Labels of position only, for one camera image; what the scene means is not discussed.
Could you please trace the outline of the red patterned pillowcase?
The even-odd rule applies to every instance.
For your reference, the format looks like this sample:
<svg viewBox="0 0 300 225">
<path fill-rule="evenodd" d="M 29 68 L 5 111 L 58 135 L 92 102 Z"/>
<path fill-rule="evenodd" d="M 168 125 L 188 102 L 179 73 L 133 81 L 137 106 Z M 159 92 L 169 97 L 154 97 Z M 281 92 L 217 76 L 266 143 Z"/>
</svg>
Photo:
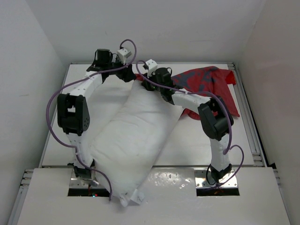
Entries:
<svg viewBox="0 0 300 225">
<path fill-rule="evenodd" d="M 139 81 L 144 81 L 141 75 L 136 76 Z M 173 104 L 172 94 L 179 89 L 185 89 L 188 92 L 198 93 L 198 92 L 210 92 L 221 97 L 224 105 L 227 107 L 231 116 L 240 117 L 238 109 L 235 105 L 232 94 L 229 90 L 228 85 L 235 85 L 236 81 L 234 78 L 233 71 L 228 69 L 220 69 L 215 66 L 194 68 L 176 75 L 171 74 L 171 79 L 173 81 L 173 88 L 161 86 L 150 81 L 147 73 L 144 74 L 147 78 L 146 81 L 172 91 L 161 94 L 166 102 Z"/>
</svg>

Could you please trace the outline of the white pillow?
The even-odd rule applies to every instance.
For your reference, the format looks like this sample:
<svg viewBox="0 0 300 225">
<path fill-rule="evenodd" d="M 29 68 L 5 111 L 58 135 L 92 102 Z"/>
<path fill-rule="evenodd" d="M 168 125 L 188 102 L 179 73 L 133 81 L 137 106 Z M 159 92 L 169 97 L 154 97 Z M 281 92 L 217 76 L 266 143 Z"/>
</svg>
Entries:
<svg viewBox="0 0 300 225">
<path fill-rule="evenodd" d="M 182 112 L 181 106 L 165 102 L 159 92 L 147 91 L 135 81 L 125 104 L 90 142 L 96 179 L 123 207 L 143 201 L 138 188 Z"/>
</svg>

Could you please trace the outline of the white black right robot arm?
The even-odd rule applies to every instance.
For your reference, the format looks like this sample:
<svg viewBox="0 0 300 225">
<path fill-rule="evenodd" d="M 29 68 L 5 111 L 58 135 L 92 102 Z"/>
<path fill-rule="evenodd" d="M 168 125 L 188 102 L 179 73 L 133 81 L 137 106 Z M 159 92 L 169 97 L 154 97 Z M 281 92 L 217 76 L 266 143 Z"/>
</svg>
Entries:
<svg viewBox="0 0 300 225">
<path fill-rule="evenodd" d="M 164 101 L 200 116 L 202 130 L 210 139 L 210 174 L 218 183 L 232 169 L 228 151 L 232 143 L 233 119 L 223 99 L 210 92 L 196 94 L 176 86 L 168 68 L 146 65 L 143 68 L 147 71 L 142 75 L 146 90 L 158 91 Z"/>
</svg>

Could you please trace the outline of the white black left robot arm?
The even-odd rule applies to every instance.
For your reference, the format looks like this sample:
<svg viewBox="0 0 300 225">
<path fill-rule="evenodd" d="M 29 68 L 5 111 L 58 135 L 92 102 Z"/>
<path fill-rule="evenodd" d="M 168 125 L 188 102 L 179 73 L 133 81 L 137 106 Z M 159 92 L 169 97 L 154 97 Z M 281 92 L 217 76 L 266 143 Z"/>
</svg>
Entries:
<svg viewBox="0 0 300 225">
<path fill-rule="evenodd" d="M 94 61 L 87 68 L 86 80 L 81 82 L 71 92 L 59 94 L 57 98 L 58 126 L 66 134 L 70 146 L 74 148 L 75 160 L 72 163 L 75 176 L 84 180 L 93 180 L 92 170 L 94 160 L 84 142 L 85 132 L 91 120 L 87 101 L 92 93 L 111 75 L 124 82 L 135 79 L 132 66 L 126 66 L 131 51 L 121 47 L 116 54 L 108 49 L 97 49 Z"/>
</svg>

